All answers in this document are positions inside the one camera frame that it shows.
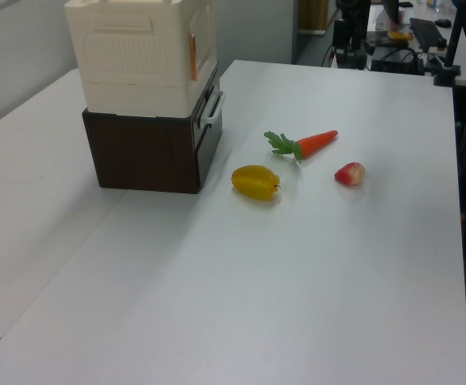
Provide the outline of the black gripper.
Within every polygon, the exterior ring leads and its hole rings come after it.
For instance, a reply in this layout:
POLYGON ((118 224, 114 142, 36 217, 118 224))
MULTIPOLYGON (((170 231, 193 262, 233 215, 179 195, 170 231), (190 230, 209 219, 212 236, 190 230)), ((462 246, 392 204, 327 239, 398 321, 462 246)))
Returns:
POLYGON ((351 49, 359 50, 367 35, 367 17, 370 12, 371 0, 336 0, 336 7, 341 10, 342 18, 334 21, 333 47, 336 51, 346 50, 351 40, 351 49), (349 18, 360 16, 352 22, 351 31, 349 18))

